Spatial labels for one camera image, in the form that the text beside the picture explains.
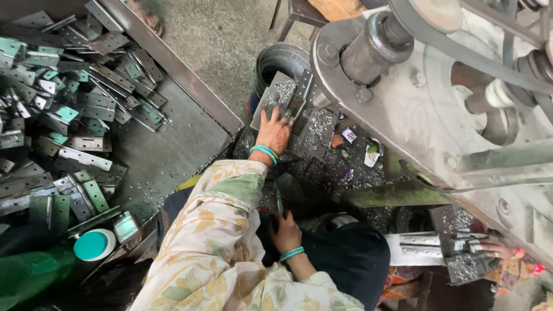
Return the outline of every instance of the floral printed kurta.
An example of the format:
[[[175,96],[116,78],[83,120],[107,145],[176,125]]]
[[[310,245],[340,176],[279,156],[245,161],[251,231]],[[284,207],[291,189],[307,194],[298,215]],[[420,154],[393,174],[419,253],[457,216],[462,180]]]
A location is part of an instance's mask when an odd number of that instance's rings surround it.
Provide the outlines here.
[[[215,162],[200,178],[167,232],[144,288],[140,310],[363,310],[326,272],[294,282],[286,268],[265,268],[255,209],[267,167]]]

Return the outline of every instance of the metal bucket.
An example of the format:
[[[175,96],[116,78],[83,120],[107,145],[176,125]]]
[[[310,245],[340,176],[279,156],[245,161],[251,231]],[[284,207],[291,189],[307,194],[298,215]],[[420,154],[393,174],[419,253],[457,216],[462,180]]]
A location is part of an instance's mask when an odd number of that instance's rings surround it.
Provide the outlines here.
[[[252,87],[261,98],[277,71],[295,79],[301,77],[304,69],[310,68],[309,53],[297,45],[276,42],[266,46],[255,60]]]

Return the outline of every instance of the metal stool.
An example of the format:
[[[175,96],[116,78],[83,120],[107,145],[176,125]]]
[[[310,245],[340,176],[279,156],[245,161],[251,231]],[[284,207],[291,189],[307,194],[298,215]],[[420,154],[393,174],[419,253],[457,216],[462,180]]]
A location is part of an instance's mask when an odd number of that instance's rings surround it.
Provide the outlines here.
[[[276,0],[275,12],[273,14],[273,20],[271,20],[271,26],[269,26],[269,30],[273,29],[273,27],[275,26],[275,21],[277,19],[278,10],[280,9],[281,2],[282,0]],[[278,41],[283,42],[284,39],[286,39],[290,28],[292,28],[292,25],[296,20],[315,26],[315,29],[313,29],[313,33],[311,34],[309,41],[311,41],[317,35],[321,27],[329,23],[328,19],[326,19],[321,14],[321,12],[319,12],[307,0],[288,0],[288,19],[282,27],[282,31],[280,32]]]

